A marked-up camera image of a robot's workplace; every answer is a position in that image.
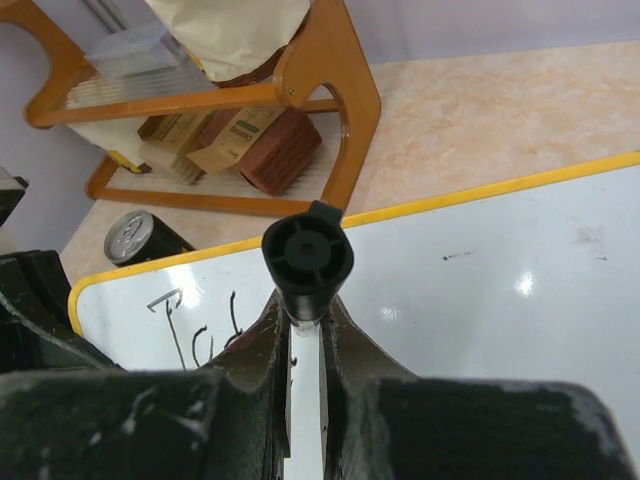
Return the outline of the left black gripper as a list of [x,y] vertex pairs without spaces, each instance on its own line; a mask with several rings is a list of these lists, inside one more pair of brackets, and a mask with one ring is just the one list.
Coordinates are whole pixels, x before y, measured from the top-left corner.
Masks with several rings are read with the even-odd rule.
[[71,286],[59,254],[29,250],[1,256],[1,371],[117,369],[73,331]]

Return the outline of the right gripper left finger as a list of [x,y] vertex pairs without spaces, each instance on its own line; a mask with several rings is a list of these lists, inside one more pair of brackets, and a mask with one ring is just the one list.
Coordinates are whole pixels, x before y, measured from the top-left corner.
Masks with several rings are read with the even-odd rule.
[[289,326],[272,295],[201,368],[1,378],[5,479],[280,479]]

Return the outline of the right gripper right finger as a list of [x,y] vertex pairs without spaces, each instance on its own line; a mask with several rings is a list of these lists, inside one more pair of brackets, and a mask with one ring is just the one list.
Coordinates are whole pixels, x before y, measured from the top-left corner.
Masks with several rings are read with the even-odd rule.
[[320,322],[328,479],[633,479],[610,411],[563,382],[425,378],[334,299]]

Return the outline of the white black marker pen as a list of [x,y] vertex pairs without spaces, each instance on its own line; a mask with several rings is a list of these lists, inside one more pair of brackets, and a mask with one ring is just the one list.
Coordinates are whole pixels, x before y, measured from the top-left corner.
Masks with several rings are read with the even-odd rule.
[[331,328],[354,253],[340,209],[314,201],[265,232],[262,254],[291,328],[288,479],[336,479],[346,424]]

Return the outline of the yellow framed whiteboard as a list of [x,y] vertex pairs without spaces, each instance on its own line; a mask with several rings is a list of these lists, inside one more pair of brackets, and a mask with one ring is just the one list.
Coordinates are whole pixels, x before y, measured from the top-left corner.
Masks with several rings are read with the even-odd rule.
[[[412,372],[582,385],[639,455],[639,156],[631,152],[344,221],[340,296]],[[192,369],[274,289],[252,238],[88,276],[74,329],[120,366]]]

